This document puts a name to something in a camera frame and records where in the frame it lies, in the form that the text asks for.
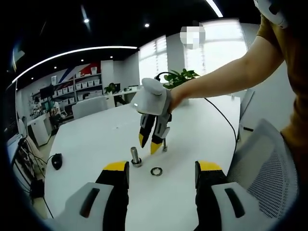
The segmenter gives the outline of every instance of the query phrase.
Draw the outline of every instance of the metal washer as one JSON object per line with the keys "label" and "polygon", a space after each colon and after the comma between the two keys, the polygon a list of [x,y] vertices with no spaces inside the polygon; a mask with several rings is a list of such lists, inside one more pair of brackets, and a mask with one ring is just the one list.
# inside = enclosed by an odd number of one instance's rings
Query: metal washer
{"label": "metal washer", "polygon": [[[155,174],[155,173],[154,173],[155,170],[159,170],[159,173],[158,173],[158,174]],[[162,170],[161,167],[154,167],[154,168],[151,169],[151,174],[152,174],[153,176],[159,177],[160,175],[163,174],[163,170]]]}

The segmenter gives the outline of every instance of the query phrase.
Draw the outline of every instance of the orange shirt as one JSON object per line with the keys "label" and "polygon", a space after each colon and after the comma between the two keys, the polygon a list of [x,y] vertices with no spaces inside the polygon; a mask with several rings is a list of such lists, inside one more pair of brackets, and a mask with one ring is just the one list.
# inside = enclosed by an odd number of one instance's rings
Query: orange shirt
{"label": "orange shirt", "polygon": [[302,183],[308,182],[308,51],[292,36],[289,28],[281,29],[263,15],[257,33],[284,57],[290,85],[296,94],[291,123],[282,130]]}

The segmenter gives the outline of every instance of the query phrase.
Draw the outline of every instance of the led light strip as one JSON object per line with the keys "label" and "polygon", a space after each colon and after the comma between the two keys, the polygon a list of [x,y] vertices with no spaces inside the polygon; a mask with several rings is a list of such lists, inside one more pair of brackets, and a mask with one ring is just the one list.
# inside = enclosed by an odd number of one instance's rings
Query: led light strip
{"label": "led light strip", "polygon": [[223,15],[220,12],[218,6],[214,3],[213,0],[206,0],[206,2],[210,5],[210,7],[212,7],[213,11],[216,13],[217,17],[222,18]]}
{"label": "led light strip", "polygon": [[72,53],[76,53],[76,52],[80,52],[80,51],[90,51],[90,50],[97,50],[97,49],[114,49],[114,48],[123,48],[123,49],[137,49],[137,47],[128,47],[128,46],[104,46],[104,47],[88,47],[88,48],[82,48],[82,49],[78,49],[78,50],[73,50],[73,51],[68,51],[68,52],[64,52],[62,54],[57,54],[53,57],[50,57],[48,59],[45,59],[43,61],[40,61],[39,63],[29,67],[27,70],[23,71],[19,76],[17,76],[12,83],[16,82],[17,79],[19,79],[21,76],[23,76],[25,73],[27,73],[28,71],[32,70],[34,67],[37,67],[38,65],[41,65],[51,59],[55,59],[58,58],[60,56],[63,55],[67,55],[67,54],[72,54]]}

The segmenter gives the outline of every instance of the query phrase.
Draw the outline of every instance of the black cable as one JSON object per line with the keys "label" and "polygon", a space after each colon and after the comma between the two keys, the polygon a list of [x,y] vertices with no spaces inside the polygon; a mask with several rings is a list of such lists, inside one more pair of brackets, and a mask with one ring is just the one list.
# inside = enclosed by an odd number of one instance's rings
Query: black cable
{"label": "black cable", "polygon": [[19,183],[20,183],[22,186],[24,186],[24,188],[25,188],[25,189],[27,189],[27,190],[28,190],[28,188],[27,188],[27,187],[26,187],[26,186],[25,186],[25,185],[21,182],[21,180],[20,180],[20,179],[18,179],[18,178],[17,178],[17,180],[19,181]]}
{"label": "black cable", "polygon": [[210,101],[208,100],[207,98],[204,98],[206,101],[208,101],[211,105],[213,105],[217,111],[219,111],[219,113],[226,119],[226,121],[229,123],[229,125],[231,126],[232,130],[233,130],[233,133],[234,133],[234,137],[235,137],[235,147],[234,147],[234,151],[233,151],[233,154],[235,153],[236,151],[236,145],[237,145],[237,138],[236,138],[236,133],[235,133],[235,130],[234,130],[234,127],[232,126],[232,124],[230,123],[230,121],[226,118],[226,116]]}
{"label": "black cable", "polygon": [[21,172],[21,170],[20,170],[20,168],[19,168],[19,166],[17,165],[16,162],[15,162],[15,164],[16,164],[16,167],[17,167],[19,173],[20,173],[20,174],[22,175],[22,177],[24,178],[25,182],[27,182],[27,184],[30,186],[30,183],[27,181],[27,179],[25,178],[25,176],[24,176],[23,173]]}
{"label": "black cable", "polygon": [[46,162],[48,163],[49,159],[52,158],[54,155],[51,155],[51,156],[47,159]]}
{"label": "black cable", "polygon": [[[24,152],[25,154],[28,154],[28,157],[29,157],[29,159],[30,159],[29,153],[27,153],[22,147],[20,147],[20,148],[21,148],[21,150],[23,150],[23,152]],[[38,165],[39,171],[41,172],[42,176],[45,178],[45,175],[44,175],[43,171],[40,169],[39,163],[38,163],[38,161],[36,160],[35,155],[34,155],[33,153],[32,153],[32,155],[34,156],[34,159],[35,159],[35,161],[36,161],[36,163],[37,163],[37,165]]]}
{"label": "black cable", "polygon": [[157,76],[154,77],[154,79],[158,80],[160,82],[160,75],[162,74],[169,74],[169,75],[175,75],[174,73],[171,73],[171,72],[168,72],[168,71],[165,71],[165,72],[161,72],[159,73]]}
{"label": "black cable", "polygon": [[29,148],[31,149],[31,151],[29,150],[29,152],[30,152],[35,158],[37,158],[37,159],[39,159],[40,161],[42,161],[43,163],[47,164],[47,162],[45,162],[45,160],[43,160],[42,158],[40,158],[40,157],[38,157],[38,156],[36,156],[36,155],[33,154],[33,150],[32,150],[32,148],[31,148],[29,142],[28,142],[26,139],[25,139],[25,141],[27,142]]}
{"label": "black cable", "polygon": [[28,155],[29,162],[30,162],[31,167],[32,167],[32,170],[33,170],[34,178],[37,180],[38,178],[37,178],[37,176],[36,176],[36,174],[35,174],[35,170],[34,170],[34,167],[33,167],[33,161],[32,161],[31,158],[30,158],[30,154],[27,153],[27,152],[23,149],[23,147],[20,147],[20,148],[21,148],[21,150],[23,150],[23,152],[24,152],[26,155]]}
{"label": "black cable", "polygon": [[50,211],[50,209],[49,209],[49,207],[48,207],[48,205],[47,205],[47,202],[46,202],[46,200],[45,200],[45,197],[43,197],[43,200],[44,200],[44,202],[45,202],[45,205],[46,205],[46,207],[47,207],[47,209],[48,209],[48,211],[49,211],[51,217],[53,218],[53,215],[52,215],[52,213],[51,213],[51,211]]}

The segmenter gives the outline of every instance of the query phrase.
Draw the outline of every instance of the window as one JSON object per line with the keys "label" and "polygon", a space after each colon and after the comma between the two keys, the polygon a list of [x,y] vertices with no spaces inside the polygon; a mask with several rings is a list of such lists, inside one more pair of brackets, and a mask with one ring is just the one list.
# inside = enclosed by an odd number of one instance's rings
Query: window
{"label": "window", "polygon": [[[162,36],[140,48],[140,84],[143,78],[154,78],[164,71],[168,71],[167,42],[166,37]],[[163,75],[161,75],[161,82],[166,83]]]}
{"label": "window", "polygon": [[185,66],[199,75],[205,75],[241,58],[247,47],[238,20],[218,20],[203,23],[205,43],[198,49],[185,48]]}

